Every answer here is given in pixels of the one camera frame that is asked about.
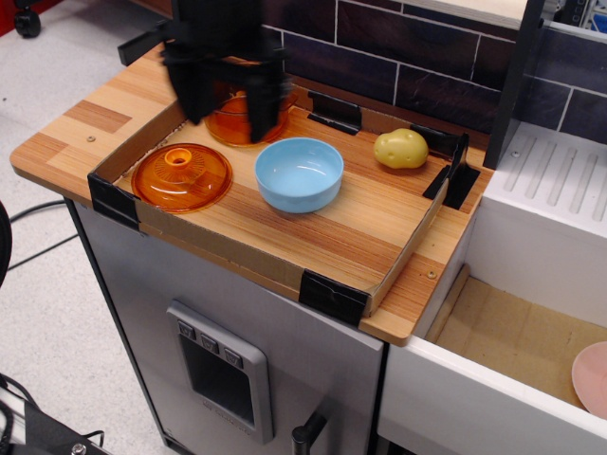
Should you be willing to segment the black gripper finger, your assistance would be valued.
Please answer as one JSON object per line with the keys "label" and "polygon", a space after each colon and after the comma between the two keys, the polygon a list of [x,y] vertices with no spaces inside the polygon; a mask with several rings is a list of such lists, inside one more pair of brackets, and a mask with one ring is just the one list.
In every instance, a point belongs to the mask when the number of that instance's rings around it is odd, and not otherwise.
{"label": "black gripper finger", "polygon": [[284,83],[285,73],[281,65],[257,65],[247,72],[245,89],[251,143],[261,142],[278,124]]}
{"label": "black gripper finger", "polygon": [[186,118],[199,124],[217,105],[212,75],[201,63],[169,64],[167,69]]}

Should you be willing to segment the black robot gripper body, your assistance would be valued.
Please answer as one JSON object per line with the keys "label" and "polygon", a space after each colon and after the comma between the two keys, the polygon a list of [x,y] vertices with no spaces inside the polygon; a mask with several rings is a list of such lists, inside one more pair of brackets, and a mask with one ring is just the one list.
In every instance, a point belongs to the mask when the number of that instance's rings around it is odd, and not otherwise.
{"label": "black robot gripper body", "polygon": [[212,74],[221,59],[284,61],[285,51],[264,29],[262,1],[174,1],[179,37],[165,47],[163,62],[201,63]]}

